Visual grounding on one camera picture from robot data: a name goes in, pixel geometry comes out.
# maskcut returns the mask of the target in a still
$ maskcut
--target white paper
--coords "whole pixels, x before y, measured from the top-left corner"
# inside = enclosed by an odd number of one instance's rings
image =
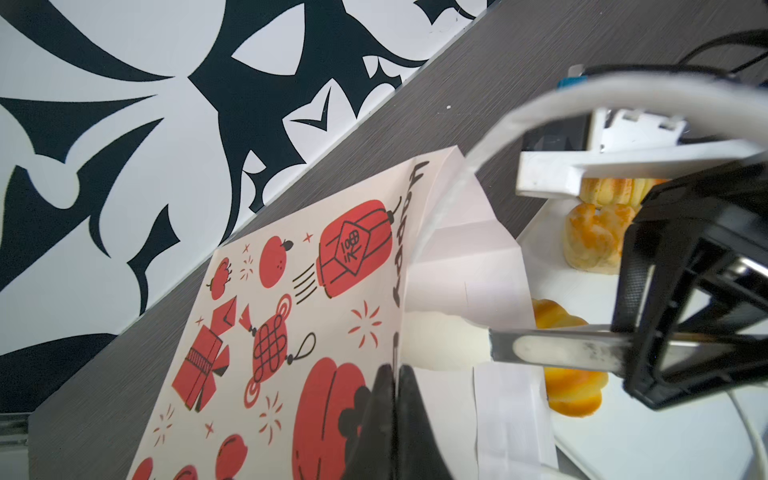
[[[441,177],[451,174],[446,161]],[[443,187],[437,179],[434,195]],[[477,179],[409,269],[407,290],[406,311],[460,315],[493,329],[535,328],[520,247],[496,220]],[[557,468],[542,368],[487,363],[474,372],[415,371],[456,480],[537,478],[539,465]]]

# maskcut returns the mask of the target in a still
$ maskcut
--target paper bag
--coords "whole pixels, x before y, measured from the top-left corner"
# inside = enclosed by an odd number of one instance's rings
[[[530,309],[479,184],[409,269],[463,161],[456,147],[415,157],[217,250],[128,478],[390,478],[406,282],[411,310],[502,326]]]

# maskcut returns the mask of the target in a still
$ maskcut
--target gray table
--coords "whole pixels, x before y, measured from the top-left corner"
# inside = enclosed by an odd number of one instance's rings
[[[499,0],[238,235],[417,154],[453,144],[468,151],[502,114],[552,89],[572,64],[672,62],[711,38],[766,25],[759,0]],[[701,61],[735,66],[754,54],[721,48]],[[751,76],[768,78],[765,68],[756,70]],[[515,196],[518,151],[513,145],[478,175],[515,236],[543,201]],[[31,478],[127,475],[206,266],[31,416]]]

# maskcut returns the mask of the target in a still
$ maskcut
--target black and white wallpaper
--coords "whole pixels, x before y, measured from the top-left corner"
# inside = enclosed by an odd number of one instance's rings
[[[122,331],[486,3],[0,0],[0,355]]]

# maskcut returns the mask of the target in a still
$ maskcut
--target bread roll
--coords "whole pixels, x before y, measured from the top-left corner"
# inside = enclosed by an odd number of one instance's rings
[[[565,218],[565,261],[575,269],[618,275],[624,233],[635,214],[628,205],[576,206]]]
[[[624,204],[638,210],[650,189],[665,181],[660,178],[584,178],[579,198],[598,208]]]
[[[536,328],[587,325],[584,319],[569,315],[562,306],[552,300],[531,299],[531,301]],[[547,386],[549,408],[562,415],[585,417],[595,413],[602,405],[601,390],[608,383],[608,374],[545,367],[544,381]]]

